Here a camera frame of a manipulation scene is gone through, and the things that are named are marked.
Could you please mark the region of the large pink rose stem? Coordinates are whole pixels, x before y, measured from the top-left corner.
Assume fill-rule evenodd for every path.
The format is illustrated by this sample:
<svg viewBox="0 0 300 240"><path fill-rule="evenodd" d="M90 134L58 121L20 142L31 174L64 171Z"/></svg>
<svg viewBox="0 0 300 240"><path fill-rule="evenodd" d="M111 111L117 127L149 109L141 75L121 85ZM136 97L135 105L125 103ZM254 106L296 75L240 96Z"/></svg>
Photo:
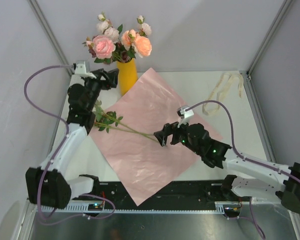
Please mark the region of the large pink rose stem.
<svg viewBox="0 0 300 240"><path fill-rule="evenodd" d="M88 37L82 43L88 48L89 53L94 58L94 63L110 65L113 60L113 53L116 50L114 42L105 35L97 35L92 40Z"/></svg>

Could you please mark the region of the purple pink wrapping paper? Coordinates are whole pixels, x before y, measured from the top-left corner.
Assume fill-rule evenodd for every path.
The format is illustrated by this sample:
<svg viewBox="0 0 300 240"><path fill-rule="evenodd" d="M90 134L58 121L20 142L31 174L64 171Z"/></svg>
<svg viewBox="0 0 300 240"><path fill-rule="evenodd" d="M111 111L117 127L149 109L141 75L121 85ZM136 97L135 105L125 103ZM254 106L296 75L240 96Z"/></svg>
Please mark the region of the purple pink wrapping paper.
<svg viewBox="0 0 300 240"><path fill-rule="evenodd" d="M165 147L145 137L178 120L177 109L206 100L220 71L140 74L136 84L110 110L135 133L93 129L88 137L88 171L101 181L120 181L139 205L174 180L220 180L222 169L206 166L181 144Z"/></svg>

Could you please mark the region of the peach rose stem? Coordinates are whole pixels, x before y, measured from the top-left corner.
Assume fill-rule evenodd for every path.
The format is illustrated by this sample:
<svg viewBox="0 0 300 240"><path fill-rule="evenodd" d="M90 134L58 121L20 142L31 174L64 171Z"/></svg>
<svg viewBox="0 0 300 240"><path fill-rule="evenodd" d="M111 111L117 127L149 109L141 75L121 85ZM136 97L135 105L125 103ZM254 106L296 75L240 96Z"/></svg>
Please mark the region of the peach rose stem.
<svg viewBox="0 0 300 240"><path fill-rule="evenodd" d="M142 29L138 32L134 29L125 31L121 36L121 43L126 51L131 51L141 58L149 57L152 53L152 44Z"/></svg>

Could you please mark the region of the pink artificial flower bunch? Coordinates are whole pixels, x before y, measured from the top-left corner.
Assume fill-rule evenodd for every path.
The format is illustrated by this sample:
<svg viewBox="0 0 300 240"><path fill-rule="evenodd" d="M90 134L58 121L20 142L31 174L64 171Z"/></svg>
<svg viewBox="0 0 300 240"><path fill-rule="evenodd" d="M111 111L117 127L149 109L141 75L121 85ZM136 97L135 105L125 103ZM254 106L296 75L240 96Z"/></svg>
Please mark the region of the pink artificial flower bunch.
<svg viewBox="0 0 300 240"><path fill-rule="evenodd" d="M102 108L102 101L97 100L93 107L93 113L95 119L93 126L98 129L99 132L105 131L110 133L110 130L117 130L120 132L136 134L145 137L148 140L156 141L155 137L150 133L137 131L122 122L123 116L117 116L116 111L105 111Z"/></svg>

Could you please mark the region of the light pink rose stem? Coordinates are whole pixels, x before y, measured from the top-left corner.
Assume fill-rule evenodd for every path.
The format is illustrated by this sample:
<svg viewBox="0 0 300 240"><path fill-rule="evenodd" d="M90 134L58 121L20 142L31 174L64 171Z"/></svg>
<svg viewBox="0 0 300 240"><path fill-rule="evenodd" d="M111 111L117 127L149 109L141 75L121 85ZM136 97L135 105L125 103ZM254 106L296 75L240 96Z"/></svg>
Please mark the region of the light pink rose stem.
<svg viewBox="0 0 300 240"><path fill-rule="evenodd" d="M120 40L120 34L123 30L123 24L119 25L117 28L115 28L110 21L110 19L106 18L106 15L104 12L99 14L97 16L98 23L96 24L96 29L99 33L102 35L105 35L106 37L110 38L114 43L119 42Z"/></svg>

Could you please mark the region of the pale pink rose stem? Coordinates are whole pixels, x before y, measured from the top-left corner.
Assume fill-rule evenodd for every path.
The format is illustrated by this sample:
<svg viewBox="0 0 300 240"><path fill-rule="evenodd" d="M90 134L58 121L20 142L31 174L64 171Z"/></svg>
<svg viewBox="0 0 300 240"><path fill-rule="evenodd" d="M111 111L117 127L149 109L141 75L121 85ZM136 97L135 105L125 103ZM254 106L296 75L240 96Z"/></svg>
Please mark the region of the pale pink rose stem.
<svg viewBox="0 0 300 240"><path fill-rule="evenodd" d="M145 17L142 15L139 15L137 18L138 23L138 31L137 34L142 37L149 37L152 34L152 28L151 26L145 22Z"/></svg>

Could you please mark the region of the cream ribbon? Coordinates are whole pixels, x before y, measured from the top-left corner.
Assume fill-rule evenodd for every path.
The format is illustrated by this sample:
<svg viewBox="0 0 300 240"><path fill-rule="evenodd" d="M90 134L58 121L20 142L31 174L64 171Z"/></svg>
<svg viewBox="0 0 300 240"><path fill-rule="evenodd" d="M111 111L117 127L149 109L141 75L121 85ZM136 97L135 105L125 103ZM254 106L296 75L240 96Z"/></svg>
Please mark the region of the cream ribbon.
<svg viewBox="0 0 300 240"><path fill-rule="evenodd" d="M240 73L224 72L221 74L215 87L209 94L207 101L215 100L222 103L228 95L232 85L237 82L237 93L239 98L244 96L244 78Z"/></svg>

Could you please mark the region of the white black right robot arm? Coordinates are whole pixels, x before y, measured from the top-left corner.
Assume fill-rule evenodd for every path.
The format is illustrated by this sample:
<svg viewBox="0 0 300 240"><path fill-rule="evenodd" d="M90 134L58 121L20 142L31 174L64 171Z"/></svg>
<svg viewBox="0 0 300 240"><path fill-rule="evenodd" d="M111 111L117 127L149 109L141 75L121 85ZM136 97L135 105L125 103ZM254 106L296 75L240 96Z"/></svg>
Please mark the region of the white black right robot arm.
<svg viewBox="0 0 300 240"><path fill-rule="evenodd" d="M235 197L252 197L269 202L280 201L286 209L300 214L300 163L292 166L246 157L230 145L210 137L200 123L167 123L154 132L161 146L182 144L210 168L220 168L249 176L248 179L229 174L220 188L221 196L232 201Z"/></svg>

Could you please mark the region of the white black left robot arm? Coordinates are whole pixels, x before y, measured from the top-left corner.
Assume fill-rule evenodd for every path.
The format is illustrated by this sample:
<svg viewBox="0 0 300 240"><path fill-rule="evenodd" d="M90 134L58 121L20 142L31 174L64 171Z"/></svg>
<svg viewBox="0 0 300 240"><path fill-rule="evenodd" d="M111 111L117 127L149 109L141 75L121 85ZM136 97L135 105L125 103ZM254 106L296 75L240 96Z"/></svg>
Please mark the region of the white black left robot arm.
<svg viewBox="0 0 300 240"><path fill-rule="evenodd" d="M80 75L83 83L71 85L67 90L69 111L65 124L65 136L37 168L30 167L25 173L28 199L37 206L64 209L70 200L85 195L90 200L100 196L98 178L81 174L66 180L65 174L78 147L94 126L93 108L102 90L118 85L119 70L94 70Z"/></svg>

